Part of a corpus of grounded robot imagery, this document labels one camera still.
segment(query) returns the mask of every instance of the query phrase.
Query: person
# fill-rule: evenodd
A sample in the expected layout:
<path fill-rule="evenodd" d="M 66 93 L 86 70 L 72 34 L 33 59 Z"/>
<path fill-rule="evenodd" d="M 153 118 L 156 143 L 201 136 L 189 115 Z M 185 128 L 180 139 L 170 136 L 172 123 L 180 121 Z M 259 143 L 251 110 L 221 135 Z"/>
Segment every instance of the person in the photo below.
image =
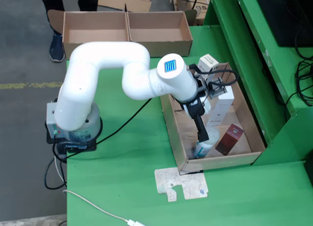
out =
<path fill-rule="evenodd" d="M 43 0 L 43 2 L 47 13 L 50 9 L 64 11 L 62 0 Z M 81 11 L 97 11 L 98 0 L 78 0 L 78 6 Z M 65 56 L 62 46 L 62 34 L 54 29 L 53 31 L 54 35 L 50 45 L 49 55 L 52 61 L 61 62 Z"/>

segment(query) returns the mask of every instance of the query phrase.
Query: green workbench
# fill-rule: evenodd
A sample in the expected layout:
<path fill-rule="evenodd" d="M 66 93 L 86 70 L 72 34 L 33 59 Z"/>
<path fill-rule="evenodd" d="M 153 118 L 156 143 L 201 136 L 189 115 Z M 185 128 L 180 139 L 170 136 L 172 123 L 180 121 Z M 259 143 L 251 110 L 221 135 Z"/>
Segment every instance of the green workbench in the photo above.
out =
<path fill-rule="evenodd" d="M 187 64 L 209 53 L 219 62 L 233 61 L 220 25 L 191 27 L 194 38 Z M 156 67 L 159 59 L 151 59 Z M 121 87 L 122 69 L 100 72 L 95 102 L 103 119 L 99 137 L 114 132 L 144 103 L 128 98 Z M 154 170 L 176 167 L 160 98 L 151 102 L 118 134 L 97 150 L 67 161 L 67 188 L 110 213 L 146 226 L 166 225 L 309 225 L 313 189 L 302 162 L 205 171 L 207 198 L 177 202 L 158 194 Z M 126 225 L 81 199 L 67 195 L 67 225 Z"/>

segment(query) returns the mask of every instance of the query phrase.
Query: floor marking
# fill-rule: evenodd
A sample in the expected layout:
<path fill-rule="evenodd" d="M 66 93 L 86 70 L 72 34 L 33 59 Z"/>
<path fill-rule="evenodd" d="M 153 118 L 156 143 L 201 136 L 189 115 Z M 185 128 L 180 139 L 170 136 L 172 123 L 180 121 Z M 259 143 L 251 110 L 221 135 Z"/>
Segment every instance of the floor marking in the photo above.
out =
<path fill-rule="evenodd" d="M 24 88 L 59 88 L 63 82 L 52 83 L 7 83 L 0 84 L 0 90 L 24 89 Z"/>

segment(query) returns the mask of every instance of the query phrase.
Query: white bottle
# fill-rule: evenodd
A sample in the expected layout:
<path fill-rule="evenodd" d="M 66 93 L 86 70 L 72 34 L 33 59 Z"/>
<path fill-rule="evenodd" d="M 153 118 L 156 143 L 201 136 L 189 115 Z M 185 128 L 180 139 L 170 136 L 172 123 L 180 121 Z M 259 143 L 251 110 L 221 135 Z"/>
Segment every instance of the white bottle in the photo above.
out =
<path fill-rule="evenodd" d="M 220 132 L 214 127 L 205 127 L 209 139 L 203 142 L 197 141 L 197 145 L 193 151 L 195 158 L 203 158 L 207 155 L 209 150 L 216 144 L 220 139 Z"/>

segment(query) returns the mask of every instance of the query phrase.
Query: white plug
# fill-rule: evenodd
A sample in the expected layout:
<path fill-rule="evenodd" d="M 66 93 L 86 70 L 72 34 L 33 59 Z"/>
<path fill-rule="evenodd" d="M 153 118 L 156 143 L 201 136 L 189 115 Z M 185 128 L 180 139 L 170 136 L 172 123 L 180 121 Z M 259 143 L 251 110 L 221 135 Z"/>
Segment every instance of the white plug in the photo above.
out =
<path fill-rule="evenodd" d="M 127 225 L 129 226 L 145 226 L 142 223 L 138 222 L 138 221 L 133 221 L 133 220 L 128 220 Z"/>

